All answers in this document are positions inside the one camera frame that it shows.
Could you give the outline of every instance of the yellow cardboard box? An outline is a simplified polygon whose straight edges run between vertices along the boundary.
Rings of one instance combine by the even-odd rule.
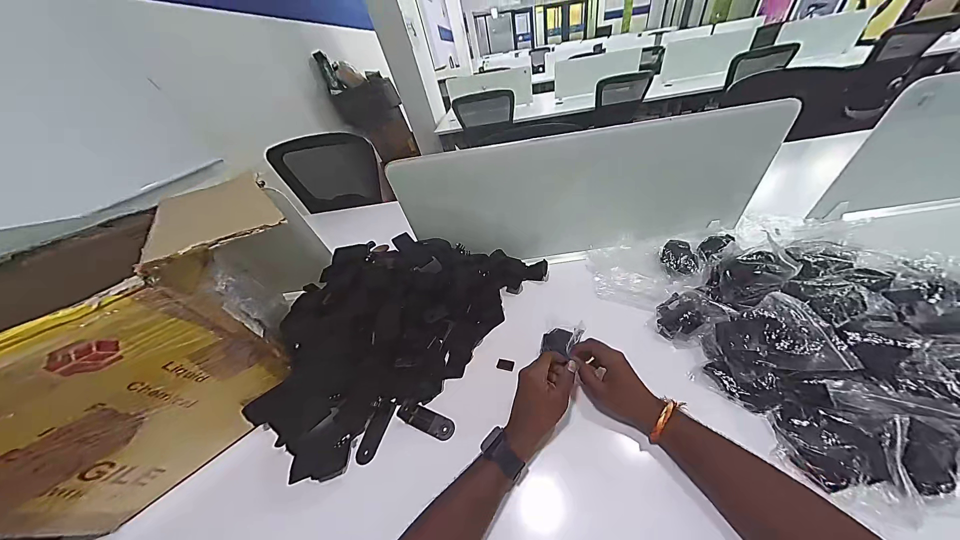
[[[115,530],[251,429],[284,358],[234,318],[219,259],[278,299],[315,280],[264,263],[268,230],[274,256],[303,251],[283,223],[251,176],[169,199],[139,277],[0,333],[0,537]]]

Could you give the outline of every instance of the red logo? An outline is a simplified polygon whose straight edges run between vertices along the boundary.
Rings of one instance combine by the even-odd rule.
[[[47,355],[47,364],[43,369],[70,377],[78,373],[100,371],[122,358],[120,342],[116,339],[78,341]]]

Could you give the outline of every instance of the hand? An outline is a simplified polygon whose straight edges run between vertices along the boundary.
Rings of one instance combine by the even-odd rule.
[[[573,360],[557,353],[543,353],[520,370],[510,422],[504,428],[520,459],[530,461],[564,417],[576,371]]]
[[[614,420],[649,433],[663,402],[636,376],[623,353],[591,338],[575,346],[572,355],[593,404]]]

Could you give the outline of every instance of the black watch strap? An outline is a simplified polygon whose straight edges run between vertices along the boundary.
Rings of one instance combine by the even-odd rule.
[[[483,451],[482,456],[496,463],[503,474],[513,482],[516,482],[523,468],[527,466],[525,461],[514,454],[514,450],[510,448],[507,441],[507,433],[501,427],[493,428],[480,448]]]

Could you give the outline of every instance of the orange bracelet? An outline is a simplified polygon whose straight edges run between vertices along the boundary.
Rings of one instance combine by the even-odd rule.
[[[660,418],[657,419],[657,424],[654,426],[654,430],[650,432],[650,442],[657,444],[660,441],[660,436],[663,434],[663,428],[666,427],[666,423],[670,421],[670,417],[673,416],[673,411],[686,405],[684,402],[677,402],[674,400],[665,400],[666,405],[663,407],[663,410],[660,412]]]

